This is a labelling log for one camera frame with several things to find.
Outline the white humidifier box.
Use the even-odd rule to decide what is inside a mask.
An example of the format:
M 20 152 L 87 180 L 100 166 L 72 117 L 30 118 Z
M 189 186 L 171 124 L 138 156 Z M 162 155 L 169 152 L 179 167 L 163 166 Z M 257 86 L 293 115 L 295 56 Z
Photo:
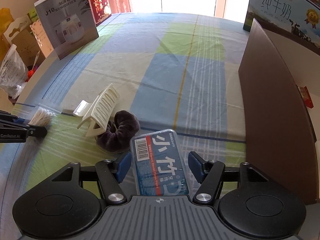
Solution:
M 59 59 L 99 37 L 88 0 L 38 0 L 34 6 Z

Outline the red snack packet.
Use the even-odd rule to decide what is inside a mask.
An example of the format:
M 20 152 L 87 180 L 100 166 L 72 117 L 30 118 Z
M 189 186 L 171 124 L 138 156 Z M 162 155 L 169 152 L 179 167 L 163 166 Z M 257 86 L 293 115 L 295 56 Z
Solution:
M 312 98 L 311 98 L 311 95 L 309 93 L 309 90 L 306 86 L 304 87 L 301 87 L 301 86 L 298 86 L 298 90 L 302 96 L 302 99 L 304 101 L 304 105 L 310 109 L 312 109 L 314 107 L 313 105 L 313 101 L 312 101 Z

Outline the cream hair claw clip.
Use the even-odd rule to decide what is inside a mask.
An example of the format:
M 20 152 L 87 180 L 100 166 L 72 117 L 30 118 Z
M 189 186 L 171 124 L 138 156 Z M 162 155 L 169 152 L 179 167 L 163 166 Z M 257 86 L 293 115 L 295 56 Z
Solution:
M 89 122 L 86 137 L 97 137 L 107 130 L 107 125 L 111 114 L 120 99 L 120 94 L 113 84 L 99 93 L 92 103 L 82 100 L 73 115 L 80 117 L 79 129 L 84 123 Z

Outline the red gift box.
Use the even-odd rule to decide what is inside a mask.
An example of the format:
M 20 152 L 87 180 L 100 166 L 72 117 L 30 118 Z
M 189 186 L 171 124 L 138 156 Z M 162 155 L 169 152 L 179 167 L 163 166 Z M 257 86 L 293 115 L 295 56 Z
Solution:
M 112 15 L 108 0 L 89 0 L 96 26 Z

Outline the brown cardboard sorting box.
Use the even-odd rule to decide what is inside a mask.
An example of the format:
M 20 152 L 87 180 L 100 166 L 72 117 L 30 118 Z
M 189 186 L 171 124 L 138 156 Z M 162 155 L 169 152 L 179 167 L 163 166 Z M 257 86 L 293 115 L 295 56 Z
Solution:
M 319 202 L 316 133 L 280 52 L 254 20 L 238 70 L 246 160 L 305 204 Z

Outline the dark purple velvet scrunchie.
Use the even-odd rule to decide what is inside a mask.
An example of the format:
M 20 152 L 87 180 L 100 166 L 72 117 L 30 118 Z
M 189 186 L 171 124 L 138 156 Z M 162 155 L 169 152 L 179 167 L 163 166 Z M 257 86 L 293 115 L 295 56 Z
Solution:
M 130 140 L 139 132 L 137 117 L 126 110 L 118 111 L 107 124 L 106 132 L 96 137 L 97 146 L 109 153 L 119 153 L 130 148 Z

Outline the brown cardboard carton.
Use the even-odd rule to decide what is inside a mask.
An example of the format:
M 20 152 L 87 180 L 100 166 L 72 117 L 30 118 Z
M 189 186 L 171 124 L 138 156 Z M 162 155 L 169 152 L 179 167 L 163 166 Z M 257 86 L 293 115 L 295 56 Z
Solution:
M 54 50 L 40 20 L 32 22 L 28 15 L 14 20 L 4 32 L 4 37 L 16 46 L 27 67 L 32 66 L 35 60 L 35 65 L 40 66 Z

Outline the plaid tablecloth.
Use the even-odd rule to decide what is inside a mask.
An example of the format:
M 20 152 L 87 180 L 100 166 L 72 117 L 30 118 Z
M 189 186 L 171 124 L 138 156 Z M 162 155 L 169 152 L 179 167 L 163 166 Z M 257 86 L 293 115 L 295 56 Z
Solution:
M 248 32 L 242 24 L 192 14 L 115 14 L 99 36 L 64 59 L 50 55 L 27 83 L 14 115 L 41 103 L 59 110 L 42 140 L 1 145 L 1 239 L 18 239 L 14 201 L 72 161 L 91 166 L 109 154 L 85 136 L 72 113 L 108 85 L 115 111 L 136 115 L 141 132 L 173 129 L 181 155 L 237 166 L 245 159 L 245 121 L 238 68 Z

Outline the cotton swabs bag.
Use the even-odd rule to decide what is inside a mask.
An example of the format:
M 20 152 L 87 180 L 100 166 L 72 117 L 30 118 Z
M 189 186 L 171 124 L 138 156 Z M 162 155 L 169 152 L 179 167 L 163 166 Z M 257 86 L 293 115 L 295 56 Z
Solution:
M 47 127 L 55 117 L 56 113 L 52 109 L 38 106 L 32 118 L 28 121 L 28 125 Z

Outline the blue milk carton box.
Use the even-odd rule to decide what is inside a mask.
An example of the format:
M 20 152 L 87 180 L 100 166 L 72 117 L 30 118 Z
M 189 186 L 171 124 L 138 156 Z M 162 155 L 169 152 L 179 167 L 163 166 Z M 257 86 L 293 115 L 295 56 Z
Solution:
M 279 27 L 319 48 L 319 0 L 249 0 L 243 28 L 253 20 Z

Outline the clear plastic bag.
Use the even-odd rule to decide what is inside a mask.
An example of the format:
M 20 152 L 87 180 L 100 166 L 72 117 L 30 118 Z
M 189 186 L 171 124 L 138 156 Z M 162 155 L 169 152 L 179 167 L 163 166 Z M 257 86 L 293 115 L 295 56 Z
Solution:
M 1 64 L 1 89 L 9 97 L 16 99 L 24 89 L 28 78 L 28 69 L 12 44 Z

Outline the yellow plastic bag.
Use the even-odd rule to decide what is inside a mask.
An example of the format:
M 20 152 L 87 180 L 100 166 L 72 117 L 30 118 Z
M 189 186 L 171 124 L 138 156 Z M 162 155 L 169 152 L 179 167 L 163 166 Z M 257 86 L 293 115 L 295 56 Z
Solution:
M 14 22 L 9 8 L 0 9 L 0 60 L 2 61 L 9 50 L 9 42 L 4 37 L 9 25 Z

